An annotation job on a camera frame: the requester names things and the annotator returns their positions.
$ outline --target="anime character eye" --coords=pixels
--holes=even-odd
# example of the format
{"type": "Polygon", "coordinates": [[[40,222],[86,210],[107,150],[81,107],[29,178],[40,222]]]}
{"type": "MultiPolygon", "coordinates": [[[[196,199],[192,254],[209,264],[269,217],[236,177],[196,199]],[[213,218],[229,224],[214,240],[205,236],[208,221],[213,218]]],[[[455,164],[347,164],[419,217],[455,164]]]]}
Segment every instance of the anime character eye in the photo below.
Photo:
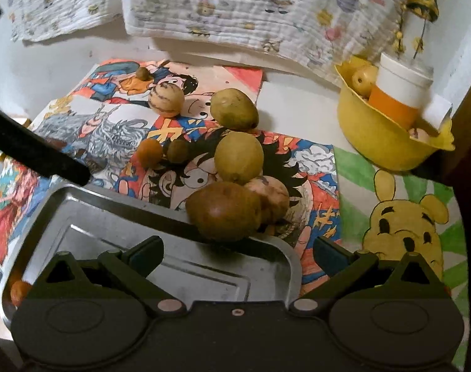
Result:
{"type": "Polygon", "coordinates": [[[183,182],[191,189],[199,189],[208,183],[208,173],[202,169],[192,169],[185,175],[183,182]]]}
{"type": "Polygon", "coordinates": [[[389,233],[390,232],[390,226],[389,226],[389,221],[386,220],[385,218],[381,218],[379,221],[379,233],[389,233]]]}

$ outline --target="yellow basket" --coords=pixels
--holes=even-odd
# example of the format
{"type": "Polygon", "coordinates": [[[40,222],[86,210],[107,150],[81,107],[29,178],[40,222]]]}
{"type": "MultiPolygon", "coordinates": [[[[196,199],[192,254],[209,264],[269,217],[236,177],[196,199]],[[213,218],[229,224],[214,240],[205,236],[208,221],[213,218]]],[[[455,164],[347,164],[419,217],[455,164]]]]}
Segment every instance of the yellow basket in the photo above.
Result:
{"type": "Polygon", "coordinates": [[[368,61],[352,57],[335,67],[344,81],[339,95],[337,115],[342,132],[358,150],[376,165],[391,171],[409,171],[420,165],[437,150],[453,151],[455,140],[451,134],[451,119],[439,132],[423,122],[417,128],[429,134],[428,143],[410,137],[409,133],[375,108],[372,108],[351,89],[350,82],[356,69],[368,61]]]}

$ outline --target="winnie the pooh drawing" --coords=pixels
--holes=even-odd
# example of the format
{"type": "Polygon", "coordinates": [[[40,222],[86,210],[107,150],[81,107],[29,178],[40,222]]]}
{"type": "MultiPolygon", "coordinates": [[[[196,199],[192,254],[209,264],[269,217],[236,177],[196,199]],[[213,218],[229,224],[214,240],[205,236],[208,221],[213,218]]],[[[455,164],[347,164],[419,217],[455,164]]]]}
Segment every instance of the winnie the pooh drawing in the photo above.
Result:
{"type": "Polygon", "coordinates": [[[446,206],[432,194],[419,203],[394,200],[396,182],[385,170],[377,171],[374,184],[380,202],[371,212],[363,249],[375,253],[380,260],[400,260],[406,252],[418,252],[442,279],[442,249],[436,223],[447,223],[446,206]]]}

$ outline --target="tray rim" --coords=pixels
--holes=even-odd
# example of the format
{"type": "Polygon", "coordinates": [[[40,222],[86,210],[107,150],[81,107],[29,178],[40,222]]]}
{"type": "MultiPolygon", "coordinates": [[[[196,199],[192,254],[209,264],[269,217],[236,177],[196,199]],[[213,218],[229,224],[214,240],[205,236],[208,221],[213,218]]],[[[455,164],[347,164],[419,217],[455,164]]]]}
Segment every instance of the tray rim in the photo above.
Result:
{"type": "MultiPolygon", "coordinates": [[[[117,193],[113,190],[104,189],[103,187],[97,187],[91,184],[88,184],[86,186],[79,186],[68,181],[61,181],[55,184],[54,186],[50,187],[48,191],[46,191],[46,194],[39,203],[38,208],[30,216],[29,221],[26,223],[22,230],[22,233],[20,234],[18,242],[13,248],[13,252],[11,253],[9,259],[5,264],[4,274],[0,281],[0,316],[1,319],[3,319],[3,322],[7,328],[10,328],[11,320],[5,314],[5,310],[3,308],[3,297],[5,295],[6,285],[8,283],[9,277],[11,276],[15,261],[25,243],[26,237],[32,230],[34,223],[38,219],[39,215],[41,214],[41,212],[43,212],[46,205],[48,205],[48,201],[50,200],[50,198],[53,195],[57,194],[60,190],[79,190],[83,193],[92,194],[94,196],[101,197],[105,200],[117,201],[121,204],[128,205],[135,209],[141,209],[143,211],[145,210],[162,217],[174,219],[175,221],[192,225],[189,222],[187,213],[184,211],[172,210],[166,207],[159,206],[157,204],[142,201],[137,198],[129,197],[124,194],[117,193]]],[[[284,300],[284,303],[286,307],[289,307],[291,302],[298,298],[299,292],[301,290],[302,268],[301,262],[298,259],[298,255],[289,244],[287,244],[281,238],[278,237],[273,237],[262,233],[256,233],[255,235],[249,236],[246,239],[273,246],[274,248],[279,250],[286,258],[287,262],[289,263],[291,275],[289,276],[289,288],[287,290],[287,295],[286,299],[284,300]]]]}

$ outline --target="orange band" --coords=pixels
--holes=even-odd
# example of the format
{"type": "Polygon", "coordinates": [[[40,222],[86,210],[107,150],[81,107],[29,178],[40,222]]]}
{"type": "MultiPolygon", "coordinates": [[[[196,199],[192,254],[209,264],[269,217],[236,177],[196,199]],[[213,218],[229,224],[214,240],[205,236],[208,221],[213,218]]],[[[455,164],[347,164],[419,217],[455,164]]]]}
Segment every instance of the orange band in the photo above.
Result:
{"type": "Polygon", "coordinates": [[[368,103],[394,120],[403,129],[409,130],[418,117],[419,110],[402,104],[374,85],[368,103]]]}

